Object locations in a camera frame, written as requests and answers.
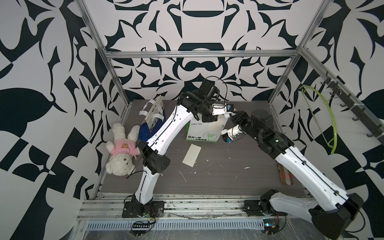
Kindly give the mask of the green white tea bag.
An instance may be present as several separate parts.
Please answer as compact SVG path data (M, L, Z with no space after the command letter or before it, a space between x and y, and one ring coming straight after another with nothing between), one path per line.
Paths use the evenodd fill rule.
M216 143L221 137L221 131L225 128L228 119L224 115L218 115L217 122L222 124L219 131L208 131L210 123L203 123L202 120L197 121L195 118L187 124L187 140L188 141L203 141Z

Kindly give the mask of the white paper receipt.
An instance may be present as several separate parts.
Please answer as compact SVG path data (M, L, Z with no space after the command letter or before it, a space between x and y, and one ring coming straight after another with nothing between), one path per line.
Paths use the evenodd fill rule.
M193 168L201 149L201 147L191 144L182 163Z

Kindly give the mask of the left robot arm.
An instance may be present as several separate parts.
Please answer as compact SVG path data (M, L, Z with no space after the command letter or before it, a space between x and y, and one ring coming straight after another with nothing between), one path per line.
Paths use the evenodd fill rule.
M167 149L182 128L193 118L198 120L199 115L203 122L211 123L217 120L218 115L228 115L233 110L232 104L214 103L210 93L202 95L195 91L181 94L175 109L162 127L146 142L138 142L144 167L140 185L132 197L137 210L146 212L150 207L159 175L171 162L166 157Z

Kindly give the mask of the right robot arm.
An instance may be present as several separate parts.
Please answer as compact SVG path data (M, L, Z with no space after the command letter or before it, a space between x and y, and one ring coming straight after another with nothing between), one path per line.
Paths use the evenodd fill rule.
M356 193L349 194L318 170L283 133L268 123L271 115L255 110L251 116L244 111L231 113L234 126L223 132L226 142L238 134L253 138L258 147L284 166L314 197L306 201L269 190L260 197L259 209L268 215L286 213L312 223L325 237L336 240L356 218L364 203Z

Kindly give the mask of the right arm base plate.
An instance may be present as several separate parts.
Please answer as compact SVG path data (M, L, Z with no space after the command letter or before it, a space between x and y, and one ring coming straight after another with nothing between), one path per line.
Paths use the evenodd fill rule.
M287 216L287 213L277 212L267 200L245 200L242 208L248 216Z

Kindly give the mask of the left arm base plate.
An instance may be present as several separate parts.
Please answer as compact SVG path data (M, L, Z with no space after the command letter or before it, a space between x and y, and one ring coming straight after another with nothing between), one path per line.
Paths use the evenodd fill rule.
M122 212L123 218L161 217L164 214L165 202L150 201L145 205L139 202L125 202Z

